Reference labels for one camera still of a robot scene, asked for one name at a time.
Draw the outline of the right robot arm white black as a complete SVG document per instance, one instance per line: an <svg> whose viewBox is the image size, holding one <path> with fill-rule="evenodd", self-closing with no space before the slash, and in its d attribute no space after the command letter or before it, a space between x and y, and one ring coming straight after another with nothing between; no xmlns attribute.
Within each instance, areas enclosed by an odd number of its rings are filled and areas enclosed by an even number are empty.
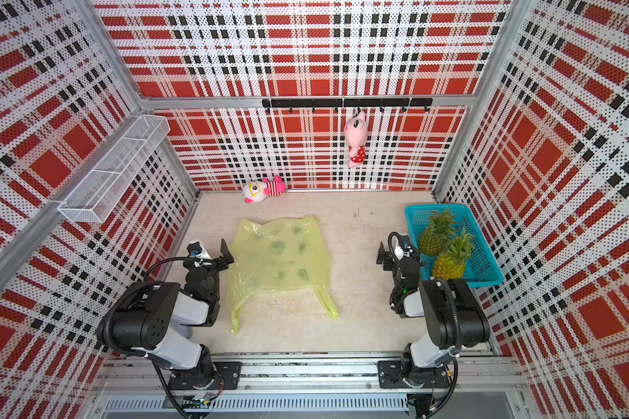
<svg viewBox="0 0 629 419"><path fill-rule="evenodd" d="M390 309L403 319L422 318L426 333L406 345L398 361L377 363L382 389L449 389L465 348L486 343L490 326L465 279L424 279L420 250L410 237L391 232L377 263L392 274Z"/></svg>

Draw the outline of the pineapple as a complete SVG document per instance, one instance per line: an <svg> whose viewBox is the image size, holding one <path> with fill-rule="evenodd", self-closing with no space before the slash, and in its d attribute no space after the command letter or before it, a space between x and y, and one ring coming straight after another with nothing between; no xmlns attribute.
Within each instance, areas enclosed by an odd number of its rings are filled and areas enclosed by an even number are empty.
<svg viewBox="0 0 629 419"><path fill-rule="evenodd" d="M454 235L455 225L455 217L450 209L433 211L429 216L428 226L419 235L419 250L426 256L438 256Z"/></svg>
<svg viewBox="0 0 629 419"><path fill-rule="evenodd" d="M431 276L435 279L462 279L472 254L473 235L463 228L460 235L447 241L433 264Z"/></svg>

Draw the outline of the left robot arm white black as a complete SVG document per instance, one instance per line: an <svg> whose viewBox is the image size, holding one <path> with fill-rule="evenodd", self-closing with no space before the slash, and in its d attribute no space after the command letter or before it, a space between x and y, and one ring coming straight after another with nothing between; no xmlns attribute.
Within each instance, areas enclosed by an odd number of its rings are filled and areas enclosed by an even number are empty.
<svg viewBox="0 0 629 419"><path fill-rule="evenodd" d="M176 389L208 389L225 385L211 359L211 350L185 335L191 328L210 328L220 310L220 273L234 257L225 240L212 258L201 243L192 242L187 254L166 258L148 268L143 279L130 285L102 318L96 334L101 345L125 356L152 361L175 374ZM180 262L185 283L155 281L157 268Z"/></svg>

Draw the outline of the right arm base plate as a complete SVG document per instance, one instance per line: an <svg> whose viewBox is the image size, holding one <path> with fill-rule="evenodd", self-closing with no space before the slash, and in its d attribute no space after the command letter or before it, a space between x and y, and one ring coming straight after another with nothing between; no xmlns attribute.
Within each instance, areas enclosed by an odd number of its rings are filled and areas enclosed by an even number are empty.
<svg viewBox="0 0 629 419"><path fill-rule="evenodd" d="M445 368L417 368L407 361L379 361L377 375L381 389L447 389L450 386Z"/></svg>

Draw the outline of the yellow-green plastic bag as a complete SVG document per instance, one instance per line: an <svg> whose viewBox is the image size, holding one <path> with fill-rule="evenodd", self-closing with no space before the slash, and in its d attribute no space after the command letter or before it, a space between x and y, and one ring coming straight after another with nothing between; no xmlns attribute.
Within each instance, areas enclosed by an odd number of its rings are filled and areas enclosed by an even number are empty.
<svg viewBox="0 0 629 419"><path fill-rule="evenodd" d="M332 263L317 220L280 218L261 225L241 219L230 245L226 301L231 333L240 330L240 310L255 294L311 289L332 319L339 310L330 296Z"/></svg>

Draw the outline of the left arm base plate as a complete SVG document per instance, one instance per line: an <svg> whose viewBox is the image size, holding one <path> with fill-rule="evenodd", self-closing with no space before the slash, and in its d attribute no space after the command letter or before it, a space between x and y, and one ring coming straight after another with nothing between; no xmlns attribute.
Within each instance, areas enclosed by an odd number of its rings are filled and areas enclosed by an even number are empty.
<svg viewBox="0 0 629 419"><path fill-rule="evenodd" d="M176 391L218 391L237 389L243 363L239 361L215 361L211 368L198 370L173 370L168 389Z"/></svg>

